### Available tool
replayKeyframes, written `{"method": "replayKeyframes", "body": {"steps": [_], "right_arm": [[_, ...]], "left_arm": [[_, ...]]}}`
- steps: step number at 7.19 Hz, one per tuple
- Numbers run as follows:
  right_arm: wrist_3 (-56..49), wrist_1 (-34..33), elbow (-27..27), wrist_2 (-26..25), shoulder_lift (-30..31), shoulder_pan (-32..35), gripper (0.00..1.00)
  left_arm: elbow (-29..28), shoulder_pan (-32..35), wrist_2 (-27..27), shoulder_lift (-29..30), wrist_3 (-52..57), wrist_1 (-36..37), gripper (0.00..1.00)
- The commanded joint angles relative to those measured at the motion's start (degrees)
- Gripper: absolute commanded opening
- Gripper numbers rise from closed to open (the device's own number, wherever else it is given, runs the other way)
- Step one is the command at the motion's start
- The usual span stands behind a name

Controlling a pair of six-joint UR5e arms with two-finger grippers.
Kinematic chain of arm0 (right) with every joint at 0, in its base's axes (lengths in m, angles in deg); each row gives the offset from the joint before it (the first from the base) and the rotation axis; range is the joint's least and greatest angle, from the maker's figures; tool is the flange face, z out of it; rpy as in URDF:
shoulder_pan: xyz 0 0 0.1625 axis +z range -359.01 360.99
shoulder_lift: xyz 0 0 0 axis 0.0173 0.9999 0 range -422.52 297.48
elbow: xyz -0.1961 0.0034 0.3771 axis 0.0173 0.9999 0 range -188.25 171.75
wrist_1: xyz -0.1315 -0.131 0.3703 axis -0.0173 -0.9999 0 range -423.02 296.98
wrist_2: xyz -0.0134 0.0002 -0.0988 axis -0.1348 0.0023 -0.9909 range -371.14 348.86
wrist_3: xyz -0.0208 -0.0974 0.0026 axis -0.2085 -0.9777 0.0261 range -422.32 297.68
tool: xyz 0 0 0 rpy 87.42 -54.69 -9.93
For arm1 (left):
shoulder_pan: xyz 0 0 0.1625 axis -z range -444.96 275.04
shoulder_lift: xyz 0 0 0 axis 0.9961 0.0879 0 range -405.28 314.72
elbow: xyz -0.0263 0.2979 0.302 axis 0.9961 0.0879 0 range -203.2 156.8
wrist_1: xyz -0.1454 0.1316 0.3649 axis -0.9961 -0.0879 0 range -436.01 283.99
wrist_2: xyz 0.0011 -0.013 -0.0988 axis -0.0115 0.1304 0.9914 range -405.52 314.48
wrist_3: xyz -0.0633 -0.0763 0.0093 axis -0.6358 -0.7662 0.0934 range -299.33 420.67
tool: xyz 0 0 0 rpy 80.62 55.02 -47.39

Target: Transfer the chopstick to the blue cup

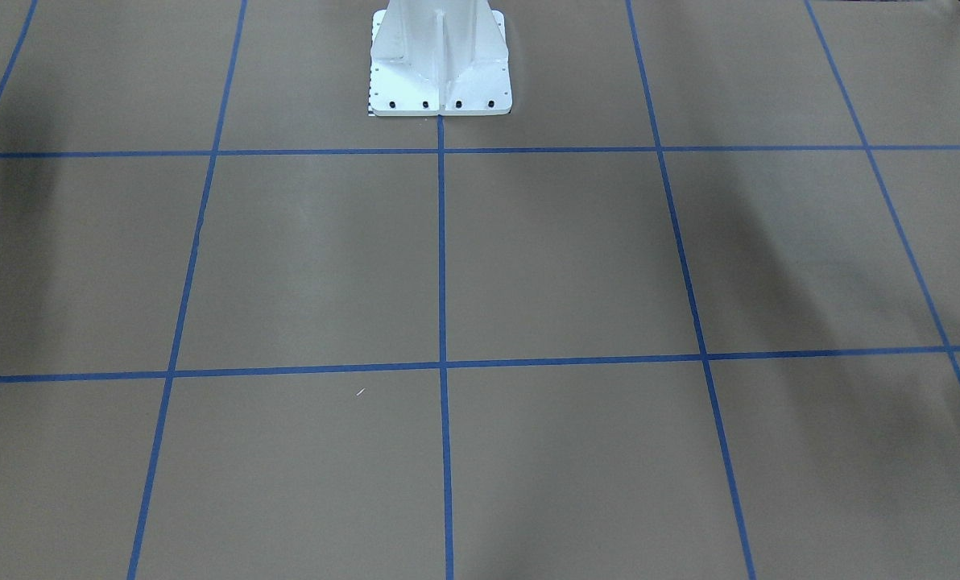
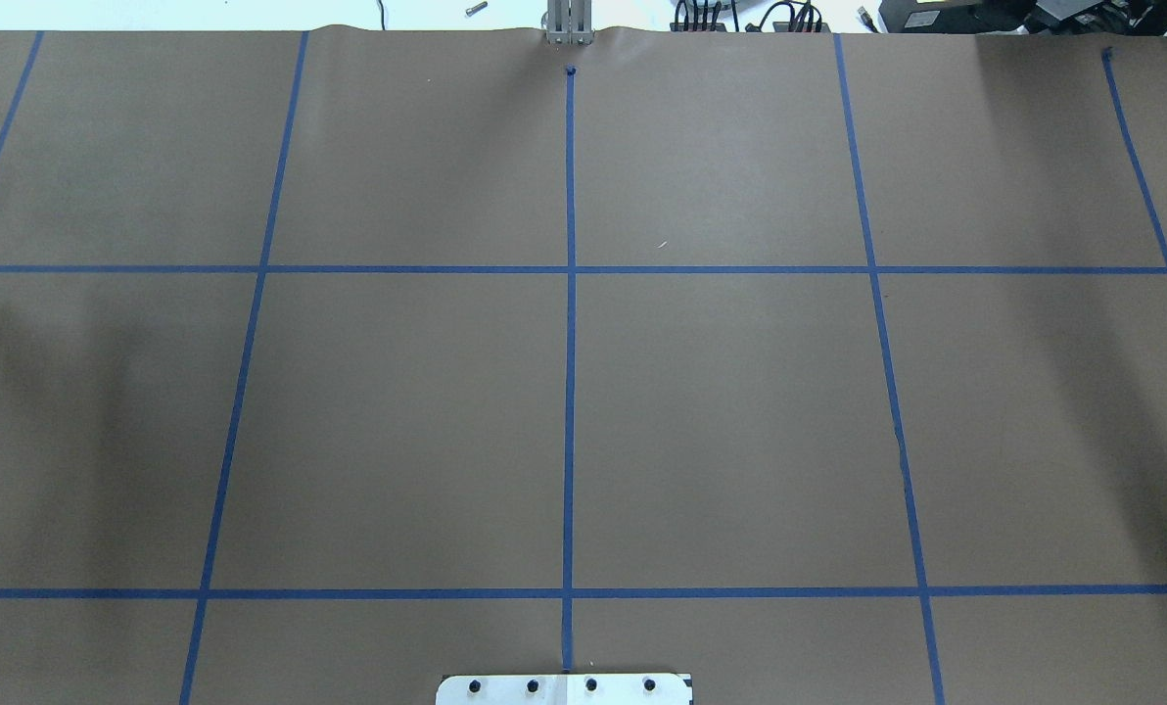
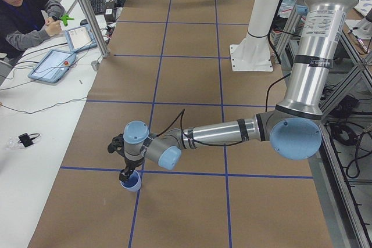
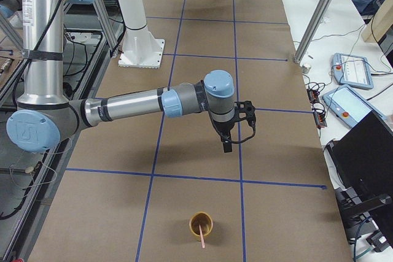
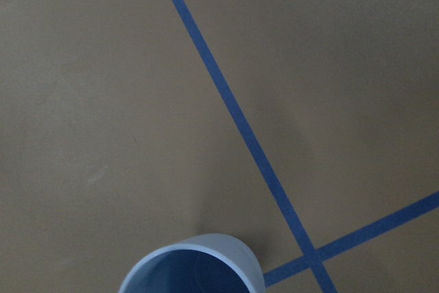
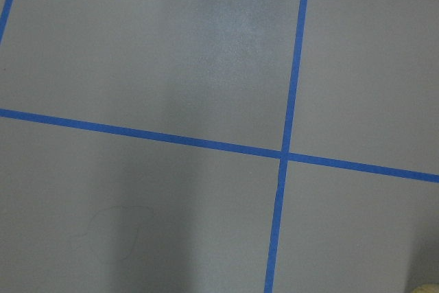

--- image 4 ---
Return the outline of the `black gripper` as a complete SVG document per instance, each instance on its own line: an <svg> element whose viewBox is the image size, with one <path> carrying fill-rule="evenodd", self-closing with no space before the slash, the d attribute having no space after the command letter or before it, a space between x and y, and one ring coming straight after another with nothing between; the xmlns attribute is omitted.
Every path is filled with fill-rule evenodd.
<svg viewBox="0 0 393 262"><path fill-rule="evenodd" d="M245 139L252 139L256 133L256 116L255 107L251 101L236 101L232 109L226 114L216 114L211 112L211 123L216 133L221 139L231 139L231 130L236 123L247 121L252 128L252 134ZM232 143L223 141L223 150L225 153L232 151Z"/></svg>

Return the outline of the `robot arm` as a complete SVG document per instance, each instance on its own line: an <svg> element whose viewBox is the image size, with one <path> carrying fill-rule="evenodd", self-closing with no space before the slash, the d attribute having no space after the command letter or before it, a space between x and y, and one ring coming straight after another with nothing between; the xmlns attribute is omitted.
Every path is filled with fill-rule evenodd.
<svg viewBox="0 0 393 262"><path fill-rule="evenodd" d="M21 0L24 92L7 119L6 132L19 148L44 152L102 122L163 112L168 117L207 112L225 152L235 143L235 123L256 125L250 101L237 102L231 75L208 73L198 83L113 96L70 100L63 93L63 4L75 0ZM82 0L91 3L94 0Z"/></svg>

